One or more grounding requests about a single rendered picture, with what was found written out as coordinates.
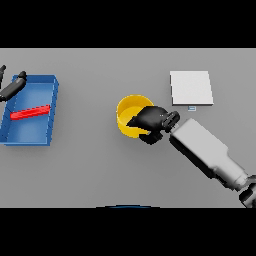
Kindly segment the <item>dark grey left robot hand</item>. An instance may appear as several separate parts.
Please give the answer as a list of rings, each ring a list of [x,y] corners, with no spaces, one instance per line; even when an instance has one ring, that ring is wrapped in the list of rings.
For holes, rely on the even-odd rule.
[[[1,83],[3,80],[4,71],[6,66],[2,65],[0,67],[0,102],[7,102],[12,97],[14,97],[18,92],[20,92],[25,86],[27,81],[27,74],[25,71],[21,71],[18,77],[11,82],[7,87],[1,90]]]

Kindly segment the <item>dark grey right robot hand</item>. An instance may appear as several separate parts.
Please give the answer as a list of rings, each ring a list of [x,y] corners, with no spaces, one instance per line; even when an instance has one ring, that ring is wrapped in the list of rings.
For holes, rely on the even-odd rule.
[[[139,138],[153,145],[163,138],[162,131],[170,133],[179,120],[180,114],[177,111],[168,113],[159,106],[146,106],[130,119],[127,126],[149,131],[149,134],[140,134]]]

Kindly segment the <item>yellow bowl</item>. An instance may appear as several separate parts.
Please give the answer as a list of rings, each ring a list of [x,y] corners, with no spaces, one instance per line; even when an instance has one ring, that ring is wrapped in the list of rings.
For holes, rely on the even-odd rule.
[[[146,106],[153,106],[153,102],[139,94],[128,95],[119,101],[116,107],[116,122],[123,135],[138,138],[140,134],[148,134],[147,130],[127,125],[132,117],[136,116]]]

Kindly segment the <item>red beaker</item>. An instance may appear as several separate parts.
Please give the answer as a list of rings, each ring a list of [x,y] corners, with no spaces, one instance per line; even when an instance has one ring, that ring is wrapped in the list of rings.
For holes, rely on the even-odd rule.
[[[21,120],[26,118],[31,118],[35,116],[41,116],[48,114],[50,112],[51,107],[49,105],[37,106],[34,108],[28,108],[24,110],[19,110],[16,112],[10,113],[11,120]]]

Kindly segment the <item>pale square measuring scale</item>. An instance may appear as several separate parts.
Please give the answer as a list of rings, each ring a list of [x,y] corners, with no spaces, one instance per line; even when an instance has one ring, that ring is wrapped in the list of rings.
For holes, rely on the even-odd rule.
[[[170,86],[173,106],[214,105],[208,71],[171,71]]]

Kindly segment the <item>blue tray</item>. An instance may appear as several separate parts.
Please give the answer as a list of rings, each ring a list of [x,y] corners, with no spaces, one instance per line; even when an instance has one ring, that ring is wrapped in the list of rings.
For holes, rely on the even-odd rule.
[[[49,146],[59,83],[55,75],[28,75],[26,86],[5,103],[0,123],[0,144]],[[47,114],[11,120],[10,113],[49,105]]]

